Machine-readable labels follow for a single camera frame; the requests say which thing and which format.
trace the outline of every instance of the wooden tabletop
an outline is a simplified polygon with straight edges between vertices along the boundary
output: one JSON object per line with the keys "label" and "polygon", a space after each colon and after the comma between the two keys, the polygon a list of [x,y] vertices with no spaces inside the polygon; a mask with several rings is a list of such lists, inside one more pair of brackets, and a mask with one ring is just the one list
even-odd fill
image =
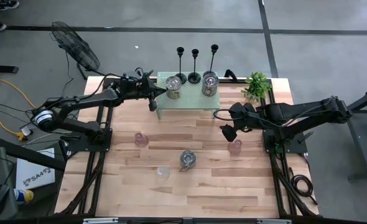
{"label": "wooden tabletop", "polygon": [[[95,91],[100,80],[101,77],[88,77],[85,94]],[[287,79],[273,78],[272,84],[276,103],[293,103]],[[221,84],[221,108],[244,103],[240,89],[245,86]],[[210,111],[163,111],[158,120],[156,113],[149,111],[148,103],[129,100],[114,109],[112,144],[106,154],[96,216],[278,217],[271,163],[264,152],[261,130],[239,131],[242,151],[231,156],[218,128],[230,121],[211,119]],[[78,118],[94,121],[97,111],[81,110]],[[138,132],[149,138],[148,146],[135,146],[134,134]],[[193,169],[179,172],[179,157],[184,150],[193,151],[197,163]],[[55,212],[63,210],[83,185],[87,160],[88,153],[79,152],[67,162]],[[303,158],[289,154],[287,161],[294,174],[310,178]],[[167,180],[156,176],[159,166],[169,167]],[[282,194],[288,211],[286,191]],[[311,199],[301,199],[318,213]]]}

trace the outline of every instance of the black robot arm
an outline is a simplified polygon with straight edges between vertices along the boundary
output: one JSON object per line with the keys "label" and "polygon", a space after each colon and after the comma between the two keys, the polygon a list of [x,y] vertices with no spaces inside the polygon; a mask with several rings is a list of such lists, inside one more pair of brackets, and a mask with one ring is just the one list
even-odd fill
{"label": "black robot arm", "polygon": [[[248,132],[252,129],[272,129],[275,141],[284,142],[323,123],[342,124],[351,117],[351,112],[346,108],[344,101],[336,96],[298,105],[273,103],[259,106],[256,110],[250,103],[244,105],[235,103],[228,111],[231,119],[225,120],[233,121],[233,126],[225,125],[220,128],[229,142],[236,138],[238,130]],[[221,119],[217,113],[218,111],[214,116]],[[296,119],[304,117],[308,118],[292,124]]]}
{"label": "black robot arm", "polygon": [[93,139],[94,136],[102,135],[99,124],[96,121],[84,123],[69,119],[67,118],[68,114],[74,110],[98,106],[117,107],[124,100],[137,100],[141,98],[149,99],[149,110],[154,111],[157,108],[155,98],[163,94],[165,89],[154,85],[153,81],[149,78],[150,73],[140,76],[135,72],[131,72],[129,75],[117,78],[101,93],[96,94],[95,92],[97,91],[95,91],[90,95],[47,100],[42,106],[32,110],[33,117],[31,120],[43,131],[65,129],[84,133],[89,139]]}

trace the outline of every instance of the gray floor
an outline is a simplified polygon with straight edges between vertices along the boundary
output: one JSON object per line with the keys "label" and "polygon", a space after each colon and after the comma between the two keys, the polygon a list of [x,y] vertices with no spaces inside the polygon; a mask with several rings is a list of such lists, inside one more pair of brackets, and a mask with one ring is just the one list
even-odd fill
{"label": "gray floor", "polygon": [[[264,4],[270,29],[367,30],[366,0],[264,0]],[[14,26],[49,26],[52,21],[64,21],[83,27],[262,29],[257,0],[22,0],[20,8],[0,12],[0,20]],[[220,75],[229,68],[240,77],[253,71],[271,77],[264,34],[79,34],[97,54],[104,72],[122,73],[139,66],[155,72],[177,70],[178,46],[186,49],[183,70],[192,68],[192,48],[200,50],[198,69],[205,70],[210,63],[210,45],[218,44],[215,70]],[[271,41],[279,77],[289,79],[295,103],[337,95],[349,105],[367,91],[367,35],[271,35]],[[59,96],[68,80],[65,52],[49,32],[0,33],[0,64],[20,68],[17,75],[0,74],[0,78],[15,83],[36,105],[47,97]],[[72,59],[70,75],[75,80],[67,94],[82,93],[85,82]],[[7,85],[0,86],[0,103],[30,108]],[[24,114],[1,109],[25,118]],[[13,130],[22,125],[3,114],[0,118]],[[320,213],[330,218],[367,221],[367,181],[350,184],[346,179],[348,174],[364,169],[348,126],[325,124],[313,131],[307,145]],[[0,138],[18,143],[1,128]]]}

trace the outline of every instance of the potted plant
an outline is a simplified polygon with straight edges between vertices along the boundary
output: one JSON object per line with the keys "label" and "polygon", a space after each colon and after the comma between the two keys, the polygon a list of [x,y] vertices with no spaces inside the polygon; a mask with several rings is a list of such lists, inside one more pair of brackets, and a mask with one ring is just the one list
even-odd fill
{"label": "potted plant", "polygon": [[247,77],[246,83],[249,84],[248,88],[240,90],[243,96],[250,100],[265,99],[265,92],[272,89],[271,84],[267,82],[266,76],[262,72],[251,73],[251,78]]}

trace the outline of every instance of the clear plastic cup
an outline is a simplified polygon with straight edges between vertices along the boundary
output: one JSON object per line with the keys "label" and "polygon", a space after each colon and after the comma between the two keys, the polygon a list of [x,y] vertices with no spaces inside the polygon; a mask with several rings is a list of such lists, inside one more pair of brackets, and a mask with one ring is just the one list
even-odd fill
{"label": "clear plastic cup", "polygon": [[238,155],[241,152],[241,144],[242,142],[240,140],[229,142],[228,151],[231,153],[231,155]]}
{"label": "clear plastic cup", "polygon": [[156,174],[159,179],[167,180],[170,177],[170,169],[168,167],[158,167]]}
{"label": "clear plastic cup", "polygon": [[149,139],[141,134],[141,133],[136,133],[135,134],[135,145],[137,147],[145,147],[149,144]]}

